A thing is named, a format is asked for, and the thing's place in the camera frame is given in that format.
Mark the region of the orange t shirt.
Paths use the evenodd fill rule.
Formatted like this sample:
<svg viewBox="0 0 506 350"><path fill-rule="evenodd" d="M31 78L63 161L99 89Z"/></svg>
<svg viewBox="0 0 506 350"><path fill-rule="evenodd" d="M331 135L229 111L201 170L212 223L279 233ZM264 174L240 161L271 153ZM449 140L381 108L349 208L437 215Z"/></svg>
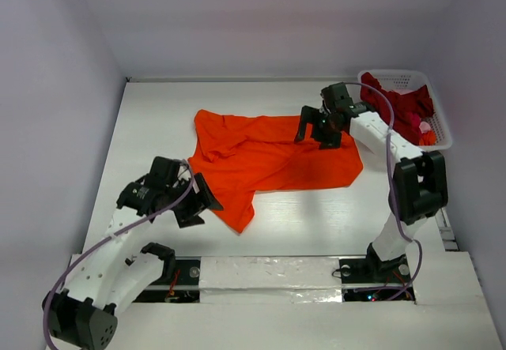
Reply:
<svg viewBox="0 0 506 350"><path fill-rule="evenodd" d="M340 148L321 149L311 138L294 141L298 123L296 116L195 115L197 145L188 161L221 203L217 216L236 233L253 220L257 192L348 187L363 171L348 134Z"/></svg>

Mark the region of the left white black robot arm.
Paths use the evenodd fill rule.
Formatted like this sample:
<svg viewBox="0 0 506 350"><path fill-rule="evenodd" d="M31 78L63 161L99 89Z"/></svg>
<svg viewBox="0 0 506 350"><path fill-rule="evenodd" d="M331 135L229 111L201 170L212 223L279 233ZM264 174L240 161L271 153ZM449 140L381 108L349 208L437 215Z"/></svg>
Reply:
<svg viewBox="0 0 506 350"><path fill-rule="evenodd" d="M60 340L79 349L105 349L123 313L154 282L179 276L175 251L145 234L155 219L173 213L180 228L203 224L205 210L222 210L202 173L185 160L162 156L128 183L101 239L80 254L42 302L49 349Z"/></svg>

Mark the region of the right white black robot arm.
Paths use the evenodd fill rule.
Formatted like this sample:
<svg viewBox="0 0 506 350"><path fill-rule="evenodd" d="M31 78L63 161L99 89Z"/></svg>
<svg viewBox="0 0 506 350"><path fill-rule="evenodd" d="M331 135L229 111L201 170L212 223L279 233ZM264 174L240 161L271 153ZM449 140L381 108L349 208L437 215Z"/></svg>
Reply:
<svg viewBox="0 0 506 350"><path fill-rule="evenodd" d="M341 259L338 274L346 284L390 284L406 264L406 248L421 244L416 232L448 203L445 159L395 131L391 103L382 119L371 104L354 102L347 88L346 82L329 85L320 93L321 107L302 107L295 140L309 136L321 149L337 149L348 134L387 161L390 215L366 255Z"/></svg>

